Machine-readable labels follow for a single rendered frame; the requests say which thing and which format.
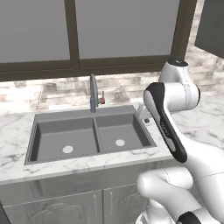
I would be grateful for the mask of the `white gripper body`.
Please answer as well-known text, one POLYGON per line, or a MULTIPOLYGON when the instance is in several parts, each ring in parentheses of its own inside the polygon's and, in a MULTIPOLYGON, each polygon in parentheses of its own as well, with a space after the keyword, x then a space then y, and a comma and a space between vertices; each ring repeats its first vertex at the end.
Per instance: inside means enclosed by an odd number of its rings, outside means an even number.
POLYGON ((144 104, 140 103, 137 111, 136 111, 137 117, 143 121, 145 124, 149 124, 151 121, 151 113, 148 111, 148 109, 145 107, 144 104))

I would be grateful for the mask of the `clear glass jug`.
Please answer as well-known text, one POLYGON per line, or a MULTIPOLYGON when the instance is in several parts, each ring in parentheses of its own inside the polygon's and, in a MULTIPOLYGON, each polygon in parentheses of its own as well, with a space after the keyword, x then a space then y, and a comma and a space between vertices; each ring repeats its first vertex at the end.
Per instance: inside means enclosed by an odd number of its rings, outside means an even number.
POLYGON ((118 80, 115 80, 116 89, 114 92, 114 101, 115 102, 127 102, 129 97, 126 95, 125 91, 123 90, 123 86, 120 84, 118 80))

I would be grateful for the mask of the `grey sink faucet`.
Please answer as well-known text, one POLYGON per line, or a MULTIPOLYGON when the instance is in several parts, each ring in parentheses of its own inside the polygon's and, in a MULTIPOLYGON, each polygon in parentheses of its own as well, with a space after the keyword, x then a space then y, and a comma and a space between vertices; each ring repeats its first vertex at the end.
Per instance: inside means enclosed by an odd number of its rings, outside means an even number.
POLYGON ((94 113, 98 107, 98 88, 95 76, 90 74, 90 111, 94 113))

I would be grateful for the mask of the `grey double sink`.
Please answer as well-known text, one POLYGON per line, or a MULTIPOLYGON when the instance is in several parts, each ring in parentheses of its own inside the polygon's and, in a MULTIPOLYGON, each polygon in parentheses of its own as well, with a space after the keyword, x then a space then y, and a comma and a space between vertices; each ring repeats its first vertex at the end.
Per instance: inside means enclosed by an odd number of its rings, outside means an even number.
POLYGON ((36 114, 27 165, 152 148, 156 144, 135 108, 124 105, 36 114))

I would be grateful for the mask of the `narrow grey cupboard door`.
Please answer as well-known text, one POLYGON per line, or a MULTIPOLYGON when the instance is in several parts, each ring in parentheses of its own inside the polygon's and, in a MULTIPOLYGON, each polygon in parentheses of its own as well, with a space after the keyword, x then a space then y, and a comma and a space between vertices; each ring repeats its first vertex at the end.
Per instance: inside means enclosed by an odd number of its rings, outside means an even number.
POLYGON ((123 185, 102 191, 104 224, 135 224, 144 211, 147 199, 142 197, 136 185, 123 185), (113 192, 113 214, 109 213, 109 192, 113 192))

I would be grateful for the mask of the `grey false drawer front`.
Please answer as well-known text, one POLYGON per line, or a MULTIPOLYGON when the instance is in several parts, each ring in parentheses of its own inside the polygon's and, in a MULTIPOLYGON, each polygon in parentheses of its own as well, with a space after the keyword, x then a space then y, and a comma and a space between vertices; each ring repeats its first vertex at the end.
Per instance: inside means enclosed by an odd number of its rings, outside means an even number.
POLYGON ((165 168, 168 163, 169 160, 164 160, 0 185, 0 201, 4 206, 11 206, 32 202, 35 199, 46 199, 131 185, 136 183, 139 173, 165 168))

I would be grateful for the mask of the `dark brown framed window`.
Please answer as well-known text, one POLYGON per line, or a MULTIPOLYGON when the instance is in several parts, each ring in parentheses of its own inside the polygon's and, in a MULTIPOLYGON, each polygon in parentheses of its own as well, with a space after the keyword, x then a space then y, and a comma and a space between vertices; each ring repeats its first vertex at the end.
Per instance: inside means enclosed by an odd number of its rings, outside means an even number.
POLYGON ((0 0, 0 81, 158 72, 197 0, 0 0))

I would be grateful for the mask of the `wide grey cupboard door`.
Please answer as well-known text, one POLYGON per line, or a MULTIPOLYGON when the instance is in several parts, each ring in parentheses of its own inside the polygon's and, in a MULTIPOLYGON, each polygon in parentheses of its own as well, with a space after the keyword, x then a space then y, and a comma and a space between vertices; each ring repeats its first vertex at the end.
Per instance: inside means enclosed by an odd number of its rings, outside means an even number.
POLYGON ((102 224, 102 191, 5 206, 10 224, 102 224), (98 215, 95 218, 94 194, 98 215))

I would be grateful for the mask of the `dark grey wall cupboard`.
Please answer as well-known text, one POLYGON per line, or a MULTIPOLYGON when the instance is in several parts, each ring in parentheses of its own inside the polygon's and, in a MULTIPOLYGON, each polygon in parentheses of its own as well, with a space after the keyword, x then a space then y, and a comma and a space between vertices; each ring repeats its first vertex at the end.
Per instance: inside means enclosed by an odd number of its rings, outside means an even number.
POLYGON ((224 0, 205 0, 194 45, 224 59, 224 0))

